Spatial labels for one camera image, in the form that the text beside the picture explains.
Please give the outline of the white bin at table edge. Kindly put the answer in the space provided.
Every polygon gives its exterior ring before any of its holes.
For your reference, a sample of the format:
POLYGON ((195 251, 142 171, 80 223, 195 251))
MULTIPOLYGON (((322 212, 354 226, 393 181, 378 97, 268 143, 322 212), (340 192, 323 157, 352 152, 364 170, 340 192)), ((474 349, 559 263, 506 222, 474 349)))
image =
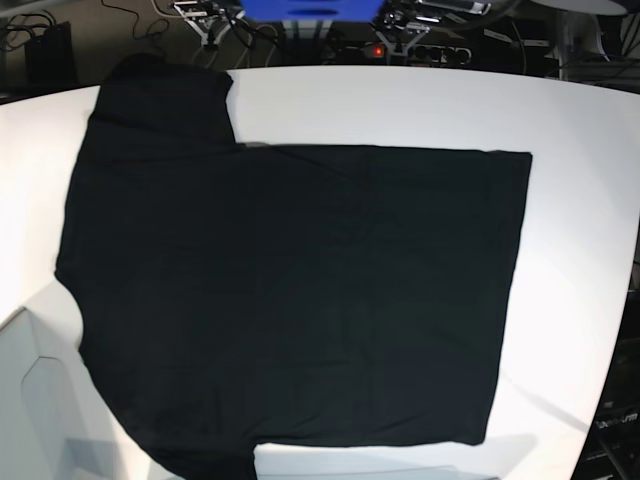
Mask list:
POLYGON ((40 351, 25 309, 1 327, 1 477, 102 477, 68 369, 40 351))

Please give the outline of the blue plastic box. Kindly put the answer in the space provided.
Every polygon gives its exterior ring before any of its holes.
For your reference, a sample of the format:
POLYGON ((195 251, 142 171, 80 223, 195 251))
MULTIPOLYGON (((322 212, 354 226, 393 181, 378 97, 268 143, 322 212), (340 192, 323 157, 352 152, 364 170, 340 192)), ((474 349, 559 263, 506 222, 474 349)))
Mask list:
POLYGON ((329 20, 369 22, 383 0, 242 0, 246 15, 254 20, 329 20))

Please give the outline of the black T-shirt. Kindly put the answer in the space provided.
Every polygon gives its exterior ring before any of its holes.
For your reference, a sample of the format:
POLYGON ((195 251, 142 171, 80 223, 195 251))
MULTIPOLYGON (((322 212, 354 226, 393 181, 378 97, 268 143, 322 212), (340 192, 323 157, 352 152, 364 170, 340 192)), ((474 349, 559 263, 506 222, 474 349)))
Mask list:
POLYGON ((100 87, 57 280, 91 379, 185 479, 266 443, 481 444, 532 157, 237 143, 231 77, 152 55, 100 87))

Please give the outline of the black power strip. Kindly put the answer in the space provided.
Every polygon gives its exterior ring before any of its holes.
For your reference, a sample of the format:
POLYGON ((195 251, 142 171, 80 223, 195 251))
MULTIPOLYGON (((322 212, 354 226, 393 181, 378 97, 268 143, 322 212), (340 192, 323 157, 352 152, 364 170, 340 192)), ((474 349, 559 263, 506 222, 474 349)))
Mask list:
POLYGON ((465 47, 417 44, 404 52, 397 46, 390 48, 382 43, 365 43, 337 48, 324 63, 461 68, 471 64, 472 56, 472 51, 465 47))

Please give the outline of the black box on floor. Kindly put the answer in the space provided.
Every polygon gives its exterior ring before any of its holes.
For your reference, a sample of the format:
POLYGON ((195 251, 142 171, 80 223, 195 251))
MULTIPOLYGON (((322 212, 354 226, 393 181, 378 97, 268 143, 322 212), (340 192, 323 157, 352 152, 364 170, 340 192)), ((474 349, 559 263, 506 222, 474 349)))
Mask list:
POLYGON ((24 46, 25 73, 30 84, 71 86, 78 83, 71 24, 49 27, 24 46))

